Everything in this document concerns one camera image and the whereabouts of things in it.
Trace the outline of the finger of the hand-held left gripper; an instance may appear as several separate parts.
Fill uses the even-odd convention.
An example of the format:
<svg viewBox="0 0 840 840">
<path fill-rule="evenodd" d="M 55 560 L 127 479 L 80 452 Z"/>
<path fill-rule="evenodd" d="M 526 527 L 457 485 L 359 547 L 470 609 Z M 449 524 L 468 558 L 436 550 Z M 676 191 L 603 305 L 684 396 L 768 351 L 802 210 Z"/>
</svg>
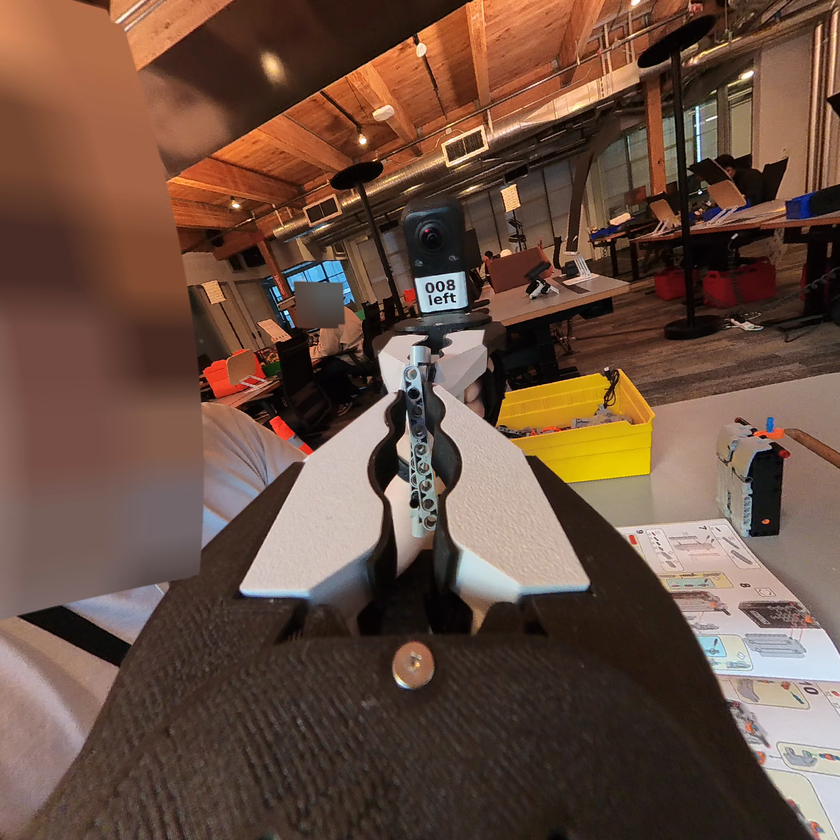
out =
<svg viewBox="0 0 840 840">
<path fill-rule="evenodd" d="M 385 391 L 403 389 L 404 369 L 407 366 L 428 364 L 426 334 L 396 334 L 379 351 L 379 365 Z"/>
<path fill-rule="evenodd" d="M 434 383 L 449 394 L 464 394 L 487 370 L 484 330 L 450 332 L 436 362 Z"/>
</svg>

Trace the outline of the light grey desk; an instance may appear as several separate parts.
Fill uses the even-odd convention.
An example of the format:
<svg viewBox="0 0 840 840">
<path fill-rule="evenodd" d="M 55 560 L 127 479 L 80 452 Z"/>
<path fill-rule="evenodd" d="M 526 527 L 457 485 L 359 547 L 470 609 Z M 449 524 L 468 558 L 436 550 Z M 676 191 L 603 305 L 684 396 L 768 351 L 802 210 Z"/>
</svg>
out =
<svg viewBox="0 0 840 840">
<path fill-rule="evenodd" d="M 773 417 L 839 448 L 839 373 L 823 374 L 655 408 L 648 476 L 571 485 L 616 527 L 717 518 L 716 441 L 736 417 Z M 750 549 L 809 607 L 839 643 L 839 471 L 791 442 L 776 537 Z"/>
</svg>

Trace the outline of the grey table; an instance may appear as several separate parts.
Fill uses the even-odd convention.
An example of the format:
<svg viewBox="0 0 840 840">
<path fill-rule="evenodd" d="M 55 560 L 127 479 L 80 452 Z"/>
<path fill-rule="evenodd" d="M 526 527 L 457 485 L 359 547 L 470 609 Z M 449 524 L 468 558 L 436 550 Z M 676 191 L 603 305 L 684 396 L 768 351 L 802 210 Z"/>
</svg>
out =
<svg viewBox="0 0 840 840">
<path fill-rule="evenodd" d="M 578 376 L 578 369 L 568 361 L 572 319 L 611 313 L 613 299 L 631 288 L 625 281 L 592 276 L 534 299 L 525 287 L 489 293 L 489 314 L 507 330 L 507 348 L 500 355 L 507 383 L 518 389 Z"/>
</svg>

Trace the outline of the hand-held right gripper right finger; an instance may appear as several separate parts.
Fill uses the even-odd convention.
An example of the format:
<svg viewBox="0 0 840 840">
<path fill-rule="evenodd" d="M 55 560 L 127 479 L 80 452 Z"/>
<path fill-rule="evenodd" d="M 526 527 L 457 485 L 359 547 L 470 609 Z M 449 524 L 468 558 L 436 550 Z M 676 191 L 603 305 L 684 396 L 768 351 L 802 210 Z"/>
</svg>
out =
<svg viewBox="0 0 840 840">
<path fill-rule="evenodd" d="M 471 632 L 498 603 L 591 589 L 526 456 L 441 386 L 429 389 L 438 502 L 438 588 L 471 610 Z"/>
</svg>

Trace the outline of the silver air duct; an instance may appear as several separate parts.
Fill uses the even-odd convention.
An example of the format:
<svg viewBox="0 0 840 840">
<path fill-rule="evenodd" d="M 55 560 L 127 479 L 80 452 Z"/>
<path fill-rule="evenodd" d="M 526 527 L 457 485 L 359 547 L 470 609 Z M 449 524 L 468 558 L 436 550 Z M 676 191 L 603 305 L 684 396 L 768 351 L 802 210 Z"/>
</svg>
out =
<svg viewBox="0 0 840 840">
<path fill-rule="evenodd" d="M 636 70 L 636 65 L 625 66 L 538 107 L 495 121 L 491 129 L 485 127 L 489 150 L 466 163 L 447 168 L 439 147 L 399 171 L 379 176 L 365 186 L 374 215 L 392 213 L 413 197 L 435 195 L 448 186 L 479 178 L 485 172 L 522 157 L 533 146 L 552 142 L 555 134 L 576 131 L 577 124 L 584 118 L 610 109 L 617 98 L 638 85 Z M 341 201 L 342 215 L 317 227 L 309 227 L 305 216 L 281 221 L 276 213 L 260 218 L 257 224 L 280 242 L 306 236 L 324 241 L 341 238 L 352 228 L 365 225 L 366 215 L 355 190 L 335 194 Z"/>
</svg>

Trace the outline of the wooden work table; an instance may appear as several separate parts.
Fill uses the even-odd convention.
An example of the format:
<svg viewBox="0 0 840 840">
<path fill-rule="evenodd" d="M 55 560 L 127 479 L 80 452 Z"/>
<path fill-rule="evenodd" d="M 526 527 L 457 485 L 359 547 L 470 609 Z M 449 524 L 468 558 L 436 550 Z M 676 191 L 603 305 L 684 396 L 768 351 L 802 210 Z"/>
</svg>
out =
<svg viewBox="0 0 840 840">
<path fill-rule="evenodd" d="M 712 219 L 710 222 L 691 225 L 688 228 L 691 243 L 698 239 L 708 238 L 709 236 L 727 235 L 730 236 L 736 232 L 743 230 L 758 230 L 770 223 L 779 223 L 785 220 L 784 205 L 779 203 L 770 203 L 770 210 L 762 209 L 763 205 L 752 208 L 742 209 L 740 211 L 733 211 L 729 215 L 721 214 L 722 220 L 719 218 Z M 637 246 L 643 244 L 652 245 L 654 247 L 665 247 L 673 249 L 682 245 L 683 230 L 677 223 L 666 225 L 661 223 L 656 229 L 650 233 L 635 238 L 633 243 Z"/>
<path fill-rule="evenodd" d="M 786 244 L 806 244 L 801 288 L 780 298 L 775 309 L 793 298 L 803 301 L 800 316 L 764 319 L 759 324 L 790 332 L 822 322 L 839 324 L 839 215 L 829 213 L 804 219 L 777 219 L 762 229 L 783 229 Z"/>
</svg>

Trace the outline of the black office chair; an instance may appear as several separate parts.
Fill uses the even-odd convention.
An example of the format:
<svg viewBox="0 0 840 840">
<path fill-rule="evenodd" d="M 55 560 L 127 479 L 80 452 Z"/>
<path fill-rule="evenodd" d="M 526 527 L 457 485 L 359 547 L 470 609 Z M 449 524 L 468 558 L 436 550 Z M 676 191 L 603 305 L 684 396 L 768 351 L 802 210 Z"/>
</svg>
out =
<svg viewBox="0 0 840 840">
<path fill-rule="evenodd" d="M 328 431 L 331 402 L 314 379 L 309 336 L 297 330 L 287 341 L 278 342 L 283 405 L 276 401 L 280 418 L 305 439 Z"/>
</svg>

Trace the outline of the brown seat back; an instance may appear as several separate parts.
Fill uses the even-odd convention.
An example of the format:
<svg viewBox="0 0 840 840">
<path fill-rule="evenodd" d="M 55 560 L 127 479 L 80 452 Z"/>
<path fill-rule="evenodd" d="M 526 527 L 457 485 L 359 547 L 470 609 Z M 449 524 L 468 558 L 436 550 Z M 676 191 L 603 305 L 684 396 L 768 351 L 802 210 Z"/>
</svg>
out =
<svg viewBox="0 0 840 840">
<path fill-rule="evenodd" d="M 553 267 L 539 248 L 529 248 L 508 256 L 492 259 L 488 263 L 489 279 L 493 291 L 500 294 L 510 289 L 527 286 L 527 274 L 541 267 L 540 276 L 550 278 Z"/>
</svg>

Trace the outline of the person's white shirt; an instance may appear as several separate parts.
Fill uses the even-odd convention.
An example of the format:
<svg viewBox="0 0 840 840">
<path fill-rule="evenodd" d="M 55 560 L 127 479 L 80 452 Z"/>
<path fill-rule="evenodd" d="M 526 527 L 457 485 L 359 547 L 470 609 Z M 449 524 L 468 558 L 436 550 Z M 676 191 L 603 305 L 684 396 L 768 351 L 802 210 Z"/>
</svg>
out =
<svg viewBox="0 0 840 840">
<path fill-rule="evenodd" d="M 85 746 L 102 709 L 121 686 L 120 665 L 75 641 L 105 635 L 132 645 L 149 633 L 144 626 L 160 606 L 171 606 L 169 590 L 191 579 L 152 584 L 82 601 L 43 607 L 2 620 L 2 838 L 17 838 L 61 783 Z"/>
</svg>

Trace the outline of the grey perforated toy beam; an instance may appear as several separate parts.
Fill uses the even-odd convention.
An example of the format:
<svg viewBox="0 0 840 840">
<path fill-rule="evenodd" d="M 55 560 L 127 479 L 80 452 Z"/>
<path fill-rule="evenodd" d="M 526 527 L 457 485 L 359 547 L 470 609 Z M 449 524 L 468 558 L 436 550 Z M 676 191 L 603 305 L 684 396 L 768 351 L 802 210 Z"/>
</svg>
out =
<svg viewBox="0 0 840 840">
<path fill-rule="evenodd" d="M 411 486 L 409 508 L 412 533 L 415 538 L 434 532 L 438 519 L 438 498 L 432 467 L 433 443 L 427 430 L 424 396 L 430 365 L 430 349 L 417 344 L 411 348 L 408 364 L 402 374 L 410 450 L 408 456 Z"/>
</svg>

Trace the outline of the grey black toy brick assembly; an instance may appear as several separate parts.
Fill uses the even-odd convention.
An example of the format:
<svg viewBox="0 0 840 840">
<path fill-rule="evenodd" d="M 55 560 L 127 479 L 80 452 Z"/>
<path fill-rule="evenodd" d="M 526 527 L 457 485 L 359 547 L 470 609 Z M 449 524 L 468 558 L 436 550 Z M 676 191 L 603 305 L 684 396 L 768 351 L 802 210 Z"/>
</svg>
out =
<svg viewBox="0 0 840 840">
<path fill-rule="evenodd" d="M 779 534 L 784 462 L 790 452 L 743 418 L 717 437 L 717 504 L 743 538 Z"/>
</svg>

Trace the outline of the blue bin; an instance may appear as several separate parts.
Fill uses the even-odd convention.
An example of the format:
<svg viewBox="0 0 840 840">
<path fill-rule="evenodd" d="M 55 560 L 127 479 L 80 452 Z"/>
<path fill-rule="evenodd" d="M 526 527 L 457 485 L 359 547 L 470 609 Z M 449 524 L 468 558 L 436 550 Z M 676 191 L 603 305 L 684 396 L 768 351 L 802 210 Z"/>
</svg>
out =
<svg viewBox="0 0 840 840">
<path fill-rule="evenodd" d="M 839 214 L 839 185 L 792 198 L 785 203 L 785 217 L 802 220 Z"/>
</svg>

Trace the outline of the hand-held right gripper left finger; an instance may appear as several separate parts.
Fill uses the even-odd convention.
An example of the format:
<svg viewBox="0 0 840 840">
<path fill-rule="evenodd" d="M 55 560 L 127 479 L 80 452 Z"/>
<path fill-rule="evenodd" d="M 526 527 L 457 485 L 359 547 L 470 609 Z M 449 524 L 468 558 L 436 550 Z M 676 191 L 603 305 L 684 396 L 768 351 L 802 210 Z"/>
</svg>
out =
<svg viewBox="0 0 840 840">
<path fill-rule="evenodd" d="M 403 394 L 384 396 L 307 457 L 239 590 L 334 608 L 369 634 L 397 575 L 392 504 Z"/>
</svg>

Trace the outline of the printed instruction booklet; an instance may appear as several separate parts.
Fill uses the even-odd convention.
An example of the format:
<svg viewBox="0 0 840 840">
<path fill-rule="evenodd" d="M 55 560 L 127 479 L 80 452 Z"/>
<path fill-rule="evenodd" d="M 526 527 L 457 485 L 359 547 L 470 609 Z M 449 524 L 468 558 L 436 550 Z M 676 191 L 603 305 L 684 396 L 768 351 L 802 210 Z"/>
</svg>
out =
<svg viewBox="0 0 840 840">
<path fill-rule="evenodd" d="M 686 619 L 738 729 L 812 838 L 839 836 L 839 657 L 727 520 L 624 527 Z"/>
</svg>

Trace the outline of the yellow bin with toy parts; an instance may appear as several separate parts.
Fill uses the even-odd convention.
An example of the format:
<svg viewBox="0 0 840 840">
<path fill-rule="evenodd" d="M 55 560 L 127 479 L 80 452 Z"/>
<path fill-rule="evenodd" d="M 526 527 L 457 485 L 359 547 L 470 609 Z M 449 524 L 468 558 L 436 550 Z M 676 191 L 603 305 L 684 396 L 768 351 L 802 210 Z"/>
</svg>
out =
<svg viewBox="0 0 840 840">
<path fill-rule="evenodd" d="M 527 456 L 539 458 L 566 482 L 642 476 L 650 472 L 655 413 L 621 370 L 617 384 L 591 374 L 505 394 L 497 425 L 566 426 L 599 406 L 630 416 L 627 422 L 512 439 Z"/>
</svg>

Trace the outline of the brown wooden stick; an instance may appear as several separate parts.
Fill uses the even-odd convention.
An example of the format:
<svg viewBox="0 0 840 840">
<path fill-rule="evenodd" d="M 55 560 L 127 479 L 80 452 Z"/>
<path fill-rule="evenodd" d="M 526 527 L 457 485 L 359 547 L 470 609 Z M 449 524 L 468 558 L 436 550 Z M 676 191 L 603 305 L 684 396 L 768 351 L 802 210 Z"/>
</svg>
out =
<svg viewBox="0 0 840 840">
<path fill-rule="evenodd" d="M 784 435 L 839 469 L 840 454 L 834 448 L 798 428 L 787 427 L 784 430 Z"/>
</svg>

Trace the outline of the orange bin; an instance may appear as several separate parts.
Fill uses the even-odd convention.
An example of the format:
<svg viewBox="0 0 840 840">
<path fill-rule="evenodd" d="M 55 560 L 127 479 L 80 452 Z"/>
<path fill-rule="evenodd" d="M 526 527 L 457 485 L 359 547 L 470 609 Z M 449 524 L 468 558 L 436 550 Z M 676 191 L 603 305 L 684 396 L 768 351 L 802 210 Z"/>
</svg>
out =
<svg viewBox="0 0 840 840">
<path fill-rule="evenodd" d="M 216 398 L 252 390 L 266 382 L 266 375 L 252 350 L 241 350 L 213 362 L 203 374 Z"/>
</svg>

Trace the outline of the large red crate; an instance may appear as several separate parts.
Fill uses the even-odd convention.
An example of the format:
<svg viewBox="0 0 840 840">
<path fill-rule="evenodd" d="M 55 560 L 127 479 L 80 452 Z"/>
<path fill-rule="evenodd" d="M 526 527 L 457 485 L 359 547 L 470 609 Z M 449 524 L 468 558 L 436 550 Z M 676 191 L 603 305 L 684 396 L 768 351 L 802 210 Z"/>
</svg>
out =
<svg viewBox="0 0 840 840">
<path fill-rule="evenodd" d="M 767 257 L 735 269 L 711 269 L 702 280 L 703 302 L 718 309 L 771 299 L 775 294 L 776 268 Z"/>
</svg>

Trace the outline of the dark glossy overhead panel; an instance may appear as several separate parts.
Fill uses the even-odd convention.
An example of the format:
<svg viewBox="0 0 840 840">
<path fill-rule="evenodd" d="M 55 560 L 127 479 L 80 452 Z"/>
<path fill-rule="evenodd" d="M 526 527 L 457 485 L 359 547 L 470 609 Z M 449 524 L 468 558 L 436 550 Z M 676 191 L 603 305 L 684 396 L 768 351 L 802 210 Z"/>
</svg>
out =
<svg viewBox="0 0 840 840">
<path fill-rule="evenodd" d="M 163 2 L 172 42 L 139 70 L 173 177 L 464 5 Z"/>
</svg>

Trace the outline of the pile of toy parts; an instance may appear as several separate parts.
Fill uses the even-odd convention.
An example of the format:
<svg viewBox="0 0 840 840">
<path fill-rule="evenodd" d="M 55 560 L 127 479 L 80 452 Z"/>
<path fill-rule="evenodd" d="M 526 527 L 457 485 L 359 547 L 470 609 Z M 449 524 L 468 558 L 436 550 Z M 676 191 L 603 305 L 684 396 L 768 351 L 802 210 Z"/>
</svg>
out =
<svg viewBox="0 0 840 840">
<path fill-rule="evenodd" d="M 634 424 L 634 420 L 630 416 L 615 413 L 611 407 L 602 405 L 596 409 L 593 415 L 576 417 L 569 425 L 566 426 L 524 427 L 521 429 L 515 429 L 505 425 L 499 425 L 497 426 L 497 430 L 507 438 L 517 439 L 620 422 L 627 422 L 631 425 Z"/>
</svg>

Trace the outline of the beige black book stand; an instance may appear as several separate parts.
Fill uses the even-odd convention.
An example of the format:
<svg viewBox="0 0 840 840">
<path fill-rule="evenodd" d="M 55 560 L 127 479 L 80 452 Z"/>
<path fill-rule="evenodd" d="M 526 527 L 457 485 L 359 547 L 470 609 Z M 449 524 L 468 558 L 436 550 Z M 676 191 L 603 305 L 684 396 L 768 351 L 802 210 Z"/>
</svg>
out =
<svg viewBox="0 0 840 840">
<path fill-rule="evenodd" d="M 715 204 L 702 214 L 702 221 L 707 224 L 720 224 L 731 214 L 750 207 L 750 200 L 743 195 L 728 171 L 717 161 L 705 159 L 688 166 L 688 170 L 707 184 L 710 200 Z"/>
</svg>

